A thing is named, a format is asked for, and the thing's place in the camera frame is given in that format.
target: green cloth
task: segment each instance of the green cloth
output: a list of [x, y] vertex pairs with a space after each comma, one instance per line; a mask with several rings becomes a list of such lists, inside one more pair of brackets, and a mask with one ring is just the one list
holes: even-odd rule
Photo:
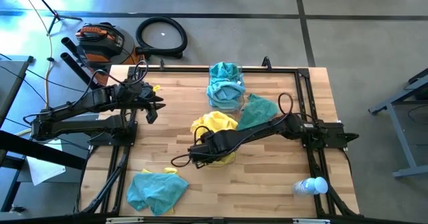
[[248, 100], [236, 130], [243, 130], [267, 122], [278, 112], [275, 103], [256, 94], [250, 94]]

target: wooden table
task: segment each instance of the wooden table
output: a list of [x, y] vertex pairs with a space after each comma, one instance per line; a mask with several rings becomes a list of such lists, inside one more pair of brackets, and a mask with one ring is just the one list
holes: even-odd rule
[[[111, 74], [125, 79], [128, 66], [113, 66]], [[326, 68], [310, 68], [312, 89], [318, 117], [326, 122], [337, 120], [336, 109]], [[149, 209], [134, 210], [126, 202], [126, 192], [136, 173], [147, 169], [163, 172], [170, 160], [187, 153], [193, 144], [192, 122], [212, 111], [208, 105], [206, 88], [208, 73], [149, 72], [145, 81], [160, 85], [156, 93], [164, 98], [166, 107], [158, 111], [154, 124], [147, 124], [145, 112], [139, 112], [136, 143], [131, 148], [120, 215], [151, 216]], [[255, 93], [277, 102], [281, 92], [298, 100], [292, 74], [245, 74], [246, 96]], [[288, 108], [284, 98], [282, 106]], [[299, 112], [294, 104], [294, 112]], [[106, 118], [118, 112], [101, 113]], [[101, 146], [88, 161], [83, 184], [81, 208], [86, 207], [106, 181], [111, 146]], [[339, 150], [326, 149], [326, 160], [332, 186], [342, 200], [356, 213], [358, 205], [350, 170]], [[179, 175], [189, 182], [189, 188], [174, 206], [181, 217], [315, 217], [313, 197], [295, 197], [292, 185], [310, 177], [306, 151], [300, 141], [282, 136], [270, 136], [244, 144], [236, 152], [235, 163], [221, 168], [196, 169], [190, 164], [179, 169]], [[113, 186], [110, 206], [114, 201]], [[325, 197], [322, 198], [324, 209]]]

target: coiled hose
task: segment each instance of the coiled hose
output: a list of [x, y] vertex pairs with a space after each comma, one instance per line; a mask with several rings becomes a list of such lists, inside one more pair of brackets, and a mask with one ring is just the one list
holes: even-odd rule
[[[172, 25], [180, 33], [181, 45], [172, 49], [159, 49], [144, 42], [142, 39], [142, 32], [147, 26], [153, 23], [167, 23]], [[169, 17], [151, 17], [146, 21], [143, 21], [136, 30], [136, 40], [138, 44], [140, 44], [140, 47], [135, 48], [135, 53], [137, 55], [143, 54], [146, 58], [149, 58], [151, 55], [162, 55], [180, 59], [183, 56], [183, 51], [187, 47], [186, 31], [183, 29], [183, 27], [181, 27], [180, 23], [177, 23], [174, 19]]]

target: teal cloth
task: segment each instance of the teal cloth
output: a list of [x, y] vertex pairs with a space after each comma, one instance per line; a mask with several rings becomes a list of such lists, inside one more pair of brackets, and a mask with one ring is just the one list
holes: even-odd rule
[[240, 107], [245, 86], [243, 74], [235, 64], [220, 62], [209, 69], [209, 77], [207, 96], [212, 107], [226, 110]]
[[149, 206], [153, 215], [161, 215], [174, 206], [188, 185], [174, 174], [138, 173], [132, 179], [126, 200], [137, 211]]
[[267, 122], [278, 112], [275, 103], [256, 94], [250, 94], [248, 100], [249, 102], [242, 112], [236, 130], [242, 130]]

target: gray floor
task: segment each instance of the gray floor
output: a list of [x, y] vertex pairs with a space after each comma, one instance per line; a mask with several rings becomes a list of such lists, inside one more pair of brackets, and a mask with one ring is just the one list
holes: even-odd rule
[[[296, 14], [296, 0], [47, 0], [58, 10], [142, 12], [142, 13], [289, 13]], [[426, 15], [428, 0], [303, 0], [307, 14], [343, 15]], [[36, 6], [44, 9], [41, 3]], [[30, 8], [26, 0], [0, 0], [0, 9]], [[85, 18], [84, 22], [109, 21], [134, 34], [144, 19]], [[166, 64], [214, 64], [219, 61], [258, 66], [268, 55], [275, 66], [308, 66], [302, 40], [300, 22], [293, 19], [177, 19], [186, 29], [189, 45], [182, 60], [166, 59]], [[66, 51], [60, 45], [63, 36], [74, 38], [82, 23], [65, 20], [53, 30], [53, 56]], [[1, 53], [7, 55], [34, 55], [30, 68], [42, 74], [47, 68], [45, 58], [49, 45], [37, 17], [4, 17], [0, 19], [0, 36], [14, 37], [14, 42], [0, 42]], [[428, 212], [428, 174], [394, 179], [392, 172], [406, 168], [404, 154], [393, 132], [389, 116], [380, 113], [370, 116], [367, 109], [399, 91], [413, 75], [427, 67], [428, 21], [308, 21], [315, 63], [327, 67], [339, 118], [350, 132], [360, 134], [352, 142], [349, 156], [358, 204], [367, 217], [418, 221], [426, 223]], [[179, 37], [168, 26], [152, 26], [144, 32], [149, 43], [157, 47], [174, 45]], [[43, 81], [27, 76], [39, 92]], [[58, 61], [50, 79], [83, 89], [84, 85], [61, 61]], [[58, 105], [74, 100], [79, 94], [49, 86], [50, 101]], [[12, 107], [10, 118], [38, 111], [43, 102], [24, 85], [20, 102]], [[5, 123], [4, 129], [17, 132], [22, 128]], [[418, 147], [426, 152], [427, 147]], [[56, 183], [56, 188], [67, 190], [68, 184]], [[37, 187], [47, 203], [60, 191]], [[23, 187], [19, 200], [30, 193]], [[64, 195], [64, 208], [42, 209], [39, 203], [31, 216], [59, 215], [72, 210], [74, 197]]]

